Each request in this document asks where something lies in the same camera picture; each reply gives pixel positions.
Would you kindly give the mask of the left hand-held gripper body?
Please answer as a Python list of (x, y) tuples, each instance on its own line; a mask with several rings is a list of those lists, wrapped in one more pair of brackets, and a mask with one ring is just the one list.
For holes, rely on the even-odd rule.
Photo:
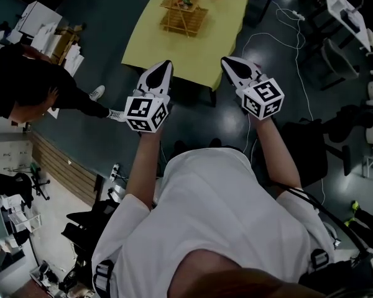
[(124, 109), (124, 120), (133, 131), (155, 133), (169, 115), (169, 87), (148, 90), (136, 89), (129, 96)]

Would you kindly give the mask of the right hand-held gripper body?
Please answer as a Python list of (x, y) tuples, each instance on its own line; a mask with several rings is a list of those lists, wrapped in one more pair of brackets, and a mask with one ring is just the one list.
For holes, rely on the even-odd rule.
[(237, 94), (241, 98), (242, 108), (259, 120), (278, 113), (285, 98), (274, 78), (259, 83), (251, 81)]

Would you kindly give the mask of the wooden two-tier rack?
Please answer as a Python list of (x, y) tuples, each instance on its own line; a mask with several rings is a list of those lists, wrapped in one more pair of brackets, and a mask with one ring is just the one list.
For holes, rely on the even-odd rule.
[(161, 7), (167, 11), (160, 21), (160, 25), (167, 32), (172, 31), (195, 37), (199, 32), (208, 10), (200, 6), (200, 0), (190, 0), (193, 5), (184, 10), (177, 5), (178, 0), (163, 0)]

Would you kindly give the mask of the person's right forearm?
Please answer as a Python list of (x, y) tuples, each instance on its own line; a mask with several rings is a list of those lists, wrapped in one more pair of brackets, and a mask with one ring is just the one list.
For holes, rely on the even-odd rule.
[(271, 181), (301, 187), (297, 166), (271, 118), (253, 118)]

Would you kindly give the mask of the person's left forearm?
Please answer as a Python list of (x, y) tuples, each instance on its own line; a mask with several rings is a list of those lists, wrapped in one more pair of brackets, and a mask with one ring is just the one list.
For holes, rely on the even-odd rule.
[(160, 139), (160, 130), (141, 135), (126, 186), (126, 195), (133, 195), (149, 210), (154, 201)]

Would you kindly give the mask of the grey chair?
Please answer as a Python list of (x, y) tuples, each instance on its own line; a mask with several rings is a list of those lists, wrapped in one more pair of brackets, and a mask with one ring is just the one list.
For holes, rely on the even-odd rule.
[(323, 41), (321, 55), (329, 69), (340, 78), (352, 80), (359, 77), (359, 68), (350, 63), (346, 54), (331, 39)]

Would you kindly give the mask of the brown cardboard stack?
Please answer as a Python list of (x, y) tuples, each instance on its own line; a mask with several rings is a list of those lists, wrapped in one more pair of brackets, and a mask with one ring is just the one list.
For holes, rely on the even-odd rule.
[(80, 41), (80, 34), (86, 28), (86, 24), (76, 25), (74, 27), (59, 27), (55, 30), (52, 42), (52, 53), (49, 56), (55, 65), (63, 65), (65, 57), (68, 55), (71, 47)]

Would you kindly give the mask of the wooden slatted panel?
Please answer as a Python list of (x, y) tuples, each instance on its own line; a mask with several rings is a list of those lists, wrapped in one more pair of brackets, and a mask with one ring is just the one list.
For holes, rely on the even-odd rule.
[(37, 164), (73, 195), (93, 206), (98, 193), (98, 175), (69, 159), (38, 133), (31, 132), (30, 140), (33, 143), (32, 157)]

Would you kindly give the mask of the pile of white sheets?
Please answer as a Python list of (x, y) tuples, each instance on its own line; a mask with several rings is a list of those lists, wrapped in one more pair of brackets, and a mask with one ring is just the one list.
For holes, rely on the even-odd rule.
[[(32, 47), (49, 57), (53, 48), (53, 35), (57, 28), (59, 27), (55, 23), (43, 25), (32, 40)], [(71, 47), (61, 67), (68, 71), (71, 76), (74, 76), (83, 60), (84, 56), (81, 54), (81, 46), (80, 42), (78, 42)]]

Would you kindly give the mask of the white desk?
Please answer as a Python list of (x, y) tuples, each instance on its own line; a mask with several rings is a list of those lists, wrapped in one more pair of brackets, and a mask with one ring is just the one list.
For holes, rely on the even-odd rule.
[(364, 0), (354, 7), (348, 0), (326, 0), (328, 13), (353, 34), (368, 52), (371, 51), (367, 27), (359, 12)]

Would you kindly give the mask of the person's white shirt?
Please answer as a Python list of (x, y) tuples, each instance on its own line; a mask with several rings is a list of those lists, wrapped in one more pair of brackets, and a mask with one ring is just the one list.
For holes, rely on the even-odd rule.
[(165, 298), (194, 250), (297, 282), (313, 271), (316, 249), (334, 261), (329, 233), (304, 194), (272, 197), (243, 153), (204, 148), (168, 162), (156, 208), (124, 196), (94, 250), (94, 286), (101, 297)]

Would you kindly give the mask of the white box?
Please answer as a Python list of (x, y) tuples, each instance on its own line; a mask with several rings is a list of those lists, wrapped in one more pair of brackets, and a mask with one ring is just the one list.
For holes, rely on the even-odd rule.
[(42, 3), (35, 1), (30, 3), (18, 20), (15, 30), (34, 37), (43, 25), (59, 24), (62, 16)]

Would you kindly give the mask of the black office chair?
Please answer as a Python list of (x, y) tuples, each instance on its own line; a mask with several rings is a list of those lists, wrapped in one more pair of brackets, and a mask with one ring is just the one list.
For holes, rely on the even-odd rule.
[(36, 191), (37, 196), (42, 196), (46, 201), (50, 199), (42, 191), (42, 186), (50, 184), (50, 180), (41, 182), (39, 174), (32, 174), (28, 176), (27, 173), (16, 173), (13, 176), (0, 174), (0, 195), (1, 196), (16, 196), (20, 195), (23, 201), (21, 204), (26, 205), (29, 209), (34, 200), (32, 190)]

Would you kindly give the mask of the person's neck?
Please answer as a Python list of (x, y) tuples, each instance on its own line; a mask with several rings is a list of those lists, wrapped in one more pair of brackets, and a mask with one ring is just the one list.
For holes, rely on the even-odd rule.
[(295, 291), (297, 284), (281, 281), (259, 269), (242, 268), (233, 260), (209, 250), (194, 250), (176, 268), (168, 298), (181, 298), (188, 291), (214, 292), (249, 289), (252, 292)]

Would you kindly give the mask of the black backpack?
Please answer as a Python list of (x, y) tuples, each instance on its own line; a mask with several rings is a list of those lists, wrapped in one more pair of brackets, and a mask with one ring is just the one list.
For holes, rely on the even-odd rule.
[(340, 289), (372, 284), (373, 267), (370, 260), (313, 264), (313, 271), (302, 275), (298, 283), (314, 291), (331, 294)]

